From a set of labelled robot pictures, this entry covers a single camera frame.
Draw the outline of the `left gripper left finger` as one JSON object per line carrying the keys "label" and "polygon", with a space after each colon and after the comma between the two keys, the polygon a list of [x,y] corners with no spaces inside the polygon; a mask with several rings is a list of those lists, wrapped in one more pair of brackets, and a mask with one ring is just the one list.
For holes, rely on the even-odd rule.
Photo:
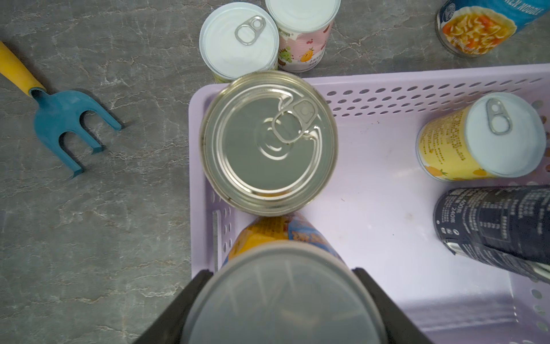
{"label": "left gripper left finger", "polygon": [[158,319],[141,335],[136,344],[175,344],[180,343],[183,326],[190,309],[206,283],[213,277],[213,272],[201,270],[174,301],[164,310]]}

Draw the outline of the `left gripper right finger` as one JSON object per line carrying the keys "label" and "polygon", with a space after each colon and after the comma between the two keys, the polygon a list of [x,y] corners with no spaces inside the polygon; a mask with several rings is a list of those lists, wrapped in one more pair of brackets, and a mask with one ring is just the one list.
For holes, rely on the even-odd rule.
{"label": "left gripper right finger", "polygon": [[364,269],[358,267],[352,271],[374,300],[384,323],[389,343],[433,344]]}

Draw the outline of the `tall colourful can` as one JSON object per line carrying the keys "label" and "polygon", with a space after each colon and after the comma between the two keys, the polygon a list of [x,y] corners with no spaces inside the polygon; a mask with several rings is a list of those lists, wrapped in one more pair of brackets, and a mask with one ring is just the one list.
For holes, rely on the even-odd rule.
{"label": "tall colourful can", "polygon": [[241,231],[194,302],[183,343],[386,343],[366,287],[301,214]]}

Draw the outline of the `lilac plastic basket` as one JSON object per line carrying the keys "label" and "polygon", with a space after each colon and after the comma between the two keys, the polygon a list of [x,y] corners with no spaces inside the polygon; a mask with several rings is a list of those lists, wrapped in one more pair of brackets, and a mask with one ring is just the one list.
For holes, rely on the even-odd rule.
{"label": "lilac plastic basket", "polygon": [[496,91],[549,122],[549,66],[318,77],[335,112],[338,165],[306,217],[346,263],[363,267],[435,343],[548,343],[549,286],[438,242],[432,215],[448,185],[421,171],[413,140],[430,118]]}

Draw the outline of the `dark navy can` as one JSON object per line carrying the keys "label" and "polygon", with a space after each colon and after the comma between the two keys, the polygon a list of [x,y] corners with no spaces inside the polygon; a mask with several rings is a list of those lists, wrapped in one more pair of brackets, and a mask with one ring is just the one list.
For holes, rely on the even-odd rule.
{"label": "dark navy can", "polygon": [[454,255],[549,282],[548,186],[451,189],[433,223]]}

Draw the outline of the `blue soup can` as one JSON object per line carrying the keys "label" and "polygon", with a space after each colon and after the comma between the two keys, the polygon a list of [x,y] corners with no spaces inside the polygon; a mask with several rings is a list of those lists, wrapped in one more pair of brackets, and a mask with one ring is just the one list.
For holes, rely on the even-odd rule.
{"label": "blue soup can", "polygon": [[452,53],[481,57],[548,11],[548,0],[449,0],[435,15],[435,31]]}
{"label": "blue soup can", "polygon": [[337,124],[305,80],[273,70],[251,73],[212,100],[199,146],[206,178],[226,203],[282,216],[328,184],[337,164]]}

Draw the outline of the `yellow label small can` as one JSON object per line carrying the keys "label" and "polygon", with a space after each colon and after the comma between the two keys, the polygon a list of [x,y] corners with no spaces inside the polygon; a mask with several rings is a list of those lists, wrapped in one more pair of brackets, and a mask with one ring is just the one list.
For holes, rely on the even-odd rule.
{"label": "yellow label small can", "polygon": [[416,142],[419,164],[440,181],[522,177],[536,170],[546,149],[537,111],[511,93],[490,93],[431,120]]}

